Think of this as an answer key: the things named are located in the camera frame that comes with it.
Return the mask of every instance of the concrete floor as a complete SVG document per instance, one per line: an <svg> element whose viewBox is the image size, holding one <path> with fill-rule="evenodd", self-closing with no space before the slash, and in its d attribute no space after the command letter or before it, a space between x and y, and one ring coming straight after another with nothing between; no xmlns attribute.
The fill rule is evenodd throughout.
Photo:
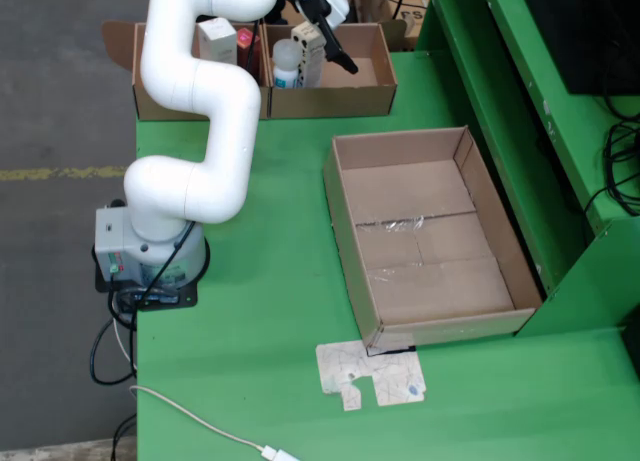
<svg viewBox="0 0 640 461"><path fill-rule="evenodd" d="M107 58L106 19L144 20L148 0L0 0L0 451L105 439L135 410L92 384L108 319L92 287L94 210L122 178L15 170L125 166L134 158L130 75ZM104 377L126 371L112 334Z"/></svg>

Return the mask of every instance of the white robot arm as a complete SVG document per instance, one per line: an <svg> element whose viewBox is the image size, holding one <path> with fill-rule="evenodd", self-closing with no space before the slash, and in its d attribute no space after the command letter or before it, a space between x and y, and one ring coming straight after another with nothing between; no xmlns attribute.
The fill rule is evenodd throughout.
<svg viewBox="0 0 640 461"><path fill-rule="evenodd" d="M195 20L204 14L255 21L276 1L150 0L141 60L146 90L165 108L205 115L212 123L203 162L166 156L141 158L125 176L128 206L98 210L95 252L105 280L148 286L185 233L187 220L223 223L242 208L258 127L260 90L240 67L193 58ZM330 29L343 22L345 9L348 11L346 0L292 1L323 32L328 29L330 38ZM357 71L335 38L329 41L332 52L327 49L327 58ZM205 257L203 230L198 224L159 284L188 284L205 265Z"/></svg>

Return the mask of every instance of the cardboard tray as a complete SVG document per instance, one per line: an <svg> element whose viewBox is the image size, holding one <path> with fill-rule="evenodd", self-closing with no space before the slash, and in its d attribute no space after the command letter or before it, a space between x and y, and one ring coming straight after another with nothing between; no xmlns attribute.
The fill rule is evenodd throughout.
<svg viewBox="0 0 640 461"><path fill-rule="evenodd" d="M541 306L468 129L338 137L324 177L368 348L514 333Z"/></svg>
<svg viewBox="0 0 640 461"><path fill-rule="evenodd" d="M253 30L253 24L232 23L236 30L247 28ZM124 21L105 21L102 24L102 37L107 54L118 66L132 72L133 95L138 111L138 118L142 121L166 121L166 120L206 120L205 116L193 113L172 111L163 108L156 103L144 88L140 77L140 58L144 43L144 23L128 23ZM267 57L265 49L265 35L263 27L259 27L258 35L263 39L261 48L260 66L260 93L262 94L262 107L260 119L267 119L269 114L269 97L271 89L270 76L267 74ZM197 33L194 35L193 55L199 57Z"/></svg>
<svg viewBox="0 0 640 461"><path fill-rule="evenodd" d="M271 63L270 86L274 85L273 46L281 39L290 39L292 29L292 26L266 26L264 45ZM377 24L344 24L336 28L335 35L360 72L352 75L337 64L325 61L322 87L272 89L270 118L386 116L390 113L398 80L382 28Z"/></svg>

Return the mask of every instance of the yellow floor marking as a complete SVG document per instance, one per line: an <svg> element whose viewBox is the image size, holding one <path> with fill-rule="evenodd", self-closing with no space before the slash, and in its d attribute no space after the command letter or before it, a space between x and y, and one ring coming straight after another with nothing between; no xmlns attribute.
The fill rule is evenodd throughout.
<svg viewBox="0 0 640 461"><path fill-rule="evenodd" d="M46 181L48 179L89 179L121 178L126 166L104 166L101 168L39 168L39 169L0 169L0 181Z"/></svg>

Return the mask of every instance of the red item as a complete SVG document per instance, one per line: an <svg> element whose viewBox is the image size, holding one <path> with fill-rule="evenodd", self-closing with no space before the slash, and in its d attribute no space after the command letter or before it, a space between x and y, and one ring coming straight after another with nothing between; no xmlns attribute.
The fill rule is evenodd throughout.
<svg viewBox="0 0 640 461"><path fill-rule="evenodd" d="M251 40L253 39L253 32L250 29L242 28L238 31L238 66L247 68L247 61L249 60L249 50L251 48ZM260 62L262 58L262 40L260 35L256 33L256 41L253 47L253 58L251 59L251 66L249 66L249 73L260 82Z"/></svg>

